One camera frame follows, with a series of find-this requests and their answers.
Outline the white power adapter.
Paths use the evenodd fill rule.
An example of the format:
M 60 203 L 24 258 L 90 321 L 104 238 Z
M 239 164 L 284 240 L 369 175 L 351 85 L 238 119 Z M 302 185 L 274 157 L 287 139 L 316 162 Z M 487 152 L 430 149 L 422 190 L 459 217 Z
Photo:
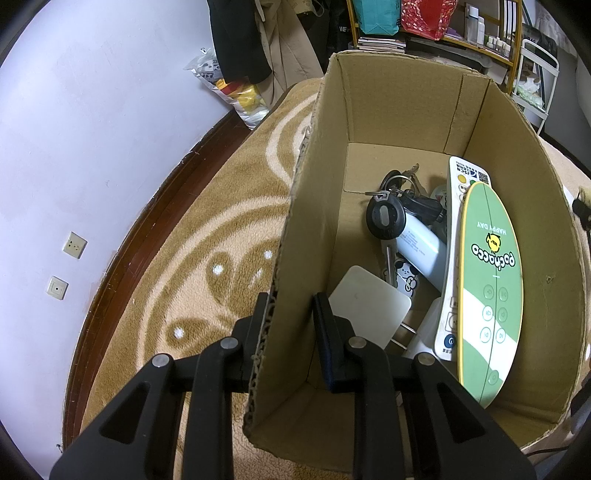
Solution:
M 435 338 L 439 328 L 439 321 L 442 311 L 442 298 L 436 298 L 428 309 L 421 325 L 415 329 L 402 322 L 400 327 L 407 333 L 412 334 L 410 343 L 405 346 L 398 340 L 392 339 L 394 344 L 403 349 L 402 357 L 413 359 L 421 353 L 428 353 L 433 356 L 435 353 Z

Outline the green oval cartoon fan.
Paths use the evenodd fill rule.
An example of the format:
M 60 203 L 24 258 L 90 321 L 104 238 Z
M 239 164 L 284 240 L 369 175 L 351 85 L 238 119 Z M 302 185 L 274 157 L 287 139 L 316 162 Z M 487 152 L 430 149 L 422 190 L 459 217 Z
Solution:
M 512 368 L 523 319 L 523 271 L 505 206 L 487 184 L 465 197 L 460 222 L 458 379 L 484 408 Z

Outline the white cylindrical bottle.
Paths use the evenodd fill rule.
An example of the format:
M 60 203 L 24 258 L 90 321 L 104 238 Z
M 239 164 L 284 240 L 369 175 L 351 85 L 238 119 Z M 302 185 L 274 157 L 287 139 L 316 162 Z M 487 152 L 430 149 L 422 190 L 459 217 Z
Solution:
M 399 253 L 405 257 L 438 291 L 446 280 L 447 246 L 425 224 L 411 214 L 397 238 Z

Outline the brown cardboard box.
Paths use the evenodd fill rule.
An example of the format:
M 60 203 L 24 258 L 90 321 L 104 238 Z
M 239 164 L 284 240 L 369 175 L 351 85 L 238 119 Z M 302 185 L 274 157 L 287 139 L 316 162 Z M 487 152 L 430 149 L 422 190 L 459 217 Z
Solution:
M 522 447 L 556 436 L 587 373 L 589 259 L 562 182 L 514 102 L 489 78 L 403 55 L 329 61 L 295 167 L 245 435 L 277 457 L 353 467 L 353 397 L 322 384 L 308 304 L 349 267 L 383 269 L 363 220 L 368 194 L 412 166 L 427 188 L 452 156 L 483 167 L 514 225 L 524 268 L 515 362 L 490 413 Z

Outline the black key bunch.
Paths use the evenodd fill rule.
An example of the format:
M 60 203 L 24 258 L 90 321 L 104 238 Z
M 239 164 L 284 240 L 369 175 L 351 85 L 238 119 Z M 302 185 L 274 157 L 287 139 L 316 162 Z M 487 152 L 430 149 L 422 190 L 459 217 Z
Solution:
M 397 260 L 407 261 L 397 247 L 397 238 L 405 227 L 406 214 L 415 216 L 433 233 L 432 226 L 447 219 L 446 210 L 439 201 L 426 195 L 417 177 L 418 170 L 418 165 L 404 172 L 392 170 L 382 180 L 380 188 L 368 194 L 370 201 L 366 224 L 370 234 L 381 242 L 385 268 L 393 266 Z

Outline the cartoon dog sticker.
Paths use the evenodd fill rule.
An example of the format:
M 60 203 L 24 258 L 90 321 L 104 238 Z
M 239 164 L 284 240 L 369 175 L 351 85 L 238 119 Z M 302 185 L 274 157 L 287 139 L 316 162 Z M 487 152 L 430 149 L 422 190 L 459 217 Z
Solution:
M 419 271 L 405 260 L 397 260 L 393 266 L 386 266 L 383 276 L 387 283 L 408 297 L 413 297 L 419 286 Z

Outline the beige brown patterned rug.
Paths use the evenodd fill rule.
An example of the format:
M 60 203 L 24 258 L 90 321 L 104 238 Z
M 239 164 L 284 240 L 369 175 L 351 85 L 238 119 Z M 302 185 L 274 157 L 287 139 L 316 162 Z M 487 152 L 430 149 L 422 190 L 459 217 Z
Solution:
M 295 85 L 259 133 L 225 117 L 181 164 L 152 207 L 156 227 L 128 242 L 133 261 L 104 287 L 72 369 L 65 415 L 72 442 L 159 352 L 199 353 L 252 313 L 270 288 L 290 182 L 321 83 Z

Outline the white metal cart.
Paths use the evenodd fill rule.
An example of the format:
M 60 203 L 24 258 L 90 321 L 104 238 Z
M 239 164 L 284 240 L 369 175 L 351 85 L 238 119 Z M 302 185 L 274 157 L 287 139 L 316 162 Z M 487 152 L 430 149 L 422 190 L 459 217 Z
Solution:
M 559 74 L 555 55 L 530 39 L 522 40 L 511 97 L 537 134 L 549 117 Z

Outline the stack of books left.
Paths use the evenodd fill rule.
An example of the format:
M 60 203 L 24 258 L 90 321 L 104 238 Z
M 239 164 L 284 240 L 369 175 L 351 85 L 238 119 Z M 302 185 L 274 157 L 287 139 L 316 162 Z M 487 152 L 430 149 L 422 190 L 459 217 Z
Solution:
M 367 52 L 404 52 L 406 41 L 391 37 L 362 36 L 358 39 L 356 48 Z

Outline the beige trench coat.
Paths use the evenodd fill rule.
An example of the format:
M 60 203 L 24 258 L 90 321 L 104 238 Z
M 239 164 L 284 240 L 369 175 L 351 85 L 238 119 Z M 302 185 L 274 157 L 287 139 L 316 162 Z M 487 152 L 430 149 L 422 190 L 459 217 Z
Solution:
M 322 68 L 301 21 L 289 1 L 256 1 L 256 25 L 271 73 L 256 85 L 273 108 L 288 88 L 322 78 Z

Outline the black hanging coat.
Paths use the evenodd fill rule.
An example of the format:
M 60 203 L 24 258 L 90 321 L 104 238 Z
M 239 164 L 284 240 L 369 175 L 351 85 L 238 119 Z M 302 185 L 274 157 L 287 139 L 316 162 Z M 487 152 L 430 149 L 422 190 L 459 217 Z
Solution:
M 258 84 L 271 74 L 264 55 L 254 2 L 209 0 L 211 34 L 221 73 L 226 82 L 249 80 Z

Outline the teal bag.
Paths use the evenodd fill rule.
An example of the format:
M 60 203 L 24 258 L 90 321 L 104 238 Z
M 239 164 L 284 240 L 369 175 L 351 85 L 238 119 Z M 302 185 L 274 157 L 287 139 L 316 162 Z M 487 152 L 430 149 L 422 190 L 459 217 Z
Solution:
M 363 33 L 394 36 L 401 19 L 400 0 L 353 0 Z

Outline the lower wall socket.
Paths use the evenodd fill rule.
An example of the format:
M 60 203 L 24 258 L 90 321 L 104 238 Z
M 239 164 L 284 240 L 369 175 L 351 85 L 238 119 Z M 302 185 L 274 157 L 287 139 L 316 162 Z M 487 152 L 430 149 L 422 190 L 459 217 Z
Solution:
M 68 288 L 68 283 L 58 277 L 52 276 L 49 280 L 46 293 L 57 300 L 63 300 Z

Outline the wall socket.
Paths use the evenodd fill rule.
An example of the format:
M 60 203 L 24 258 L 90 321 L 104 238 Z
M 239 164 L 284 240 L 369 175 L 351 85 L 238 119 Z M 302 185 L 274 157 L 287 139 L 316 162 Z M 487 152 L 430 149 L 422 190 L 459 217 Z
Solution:
M 87 241 L 84 238 L 74 232 L 70 232 L 62 251 L 75 259 L 79 259 L 86 245 Z
M 58 277 L 52 276 L 49 280 L 46 293 L 57 300 L 63 300 L 68 288 L 68 283 Z

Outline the upper wall socket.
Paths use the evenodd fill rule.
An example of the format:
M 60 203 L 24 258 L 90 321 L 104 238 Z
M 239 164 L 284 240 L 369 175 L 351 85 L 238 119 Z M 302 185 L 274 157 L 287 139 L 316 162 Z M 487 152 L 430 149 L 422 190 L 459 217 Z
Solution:
M 62 251 L 75 259 L 79 259 L 86 245 L 87 241 L 84 238 L 74 232 L 70 232 Z

